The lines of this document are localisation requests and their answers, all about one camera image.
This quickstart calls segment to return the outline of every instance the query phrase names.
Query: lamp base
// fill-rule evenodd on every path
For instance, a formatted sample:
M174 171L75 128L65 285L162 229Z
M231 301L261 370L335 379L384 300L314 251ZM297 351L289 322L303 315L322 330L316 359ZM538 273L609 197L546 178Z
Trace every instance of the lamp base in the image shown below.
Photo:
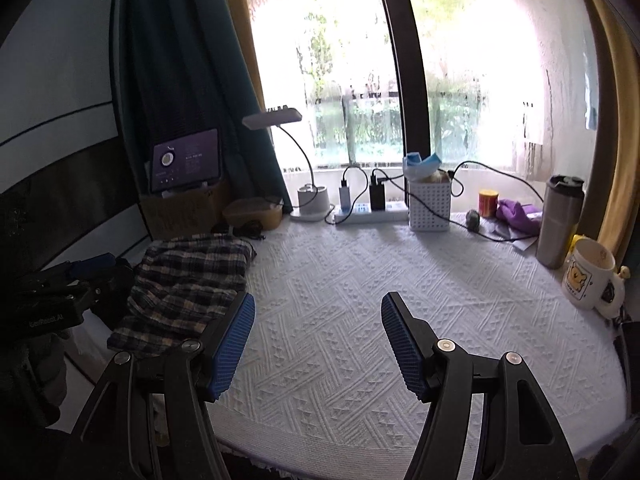
M298 190L298 203L302 206L291 213L291 219L299 222L319 222L331 211L329 193L325 186L316 188L311 184Z

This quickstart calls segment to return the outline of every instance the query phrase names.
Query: windowsill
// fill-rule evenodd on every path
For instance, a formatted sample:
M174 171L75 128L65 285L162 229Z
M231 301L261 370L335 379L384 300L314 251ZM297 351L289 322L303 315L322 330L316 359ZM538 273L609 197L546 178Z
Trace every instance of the windowsill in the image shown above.
M402 174L401 168L383 168L388 176L398 176ZM329 193L329 200L333 204L340 203L338 188L344 170L315 170L316 186L326 186ZM369 168L365 169L367 175L371 173ZM287 190L294 205L298 204L297 190L311 182L308 171L300 171L296 173L284 173L284 181ZM510 178L508 176L495 173L491 170L465 170L460 169L456 175L465 186L465 192L462 196L451 198L451 212L466 212L470 209L478 208L478 193L481 189L493 189L500 193L501 198L510 198L517 200L523 204L533 203L542 207L542 203L536 195L523 183ZM403 186L401 179L396 181L398 185ZM530 182L532 186L544 196L544 182ZM351 199L356 198L365 187L364 177L358 170L347 171L347 185L351 189ZM386 199L404 200L404 192L395 187L392 183L385 183ZM453 192L460 192L460 186L453 183ZM369 203L369 182L367 182L367 191L358 200L359 203Z

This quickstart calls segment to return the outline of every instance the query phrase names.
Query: purple cloth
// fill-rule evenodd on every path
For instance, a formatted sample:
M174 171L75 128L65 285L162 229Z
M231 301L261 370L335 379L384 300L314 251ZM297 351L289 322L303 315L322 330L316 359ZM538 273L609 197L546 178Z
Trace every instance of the purple cloth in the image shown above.
M530 213L539 213L540 209L533 204L522 205L515 200L498 200L498 210L495 217L503 220L518 231L527 235L538 236L540 234L540 222L542 218L531 219L527 217Z

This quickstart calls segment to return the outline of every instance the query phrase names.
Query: metal screw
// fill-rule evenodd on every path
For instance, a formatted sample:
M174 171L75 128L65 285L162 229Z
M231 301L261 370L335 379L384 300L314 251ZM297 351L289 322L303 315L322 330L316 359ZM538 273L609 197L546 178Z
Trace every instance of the metal screw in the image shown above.
M129 359L131 359L129 352L119 352L116 354L116 357L113 358L113 362L117 365L123 365L124 363L128 363Z
M507 361L512 365L519 365L522 362L522 357L520 354L516 354L516 352L509 352L507 354Z
M449 339L440 339L438 341L438 348L443 352L453 352L456 349L456 344Z
M195 352L200 348L200 342L195 339L187 339L187 341L182 343L181 348L183 352Z

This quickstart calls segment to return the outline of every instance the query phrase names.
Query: white plastic basket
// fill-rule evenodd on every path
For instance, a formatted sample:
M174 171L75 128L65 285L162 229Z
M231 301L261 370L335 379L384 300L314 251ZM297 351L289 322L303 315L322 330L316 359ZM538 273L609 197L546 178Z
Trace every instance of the white plastic basket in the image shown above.
M445 218L451 215L451 181L438 183L409 182L409 192L419 197L432 210ZM431 214L409 195L409 228L411 231L446 231L449 222Z

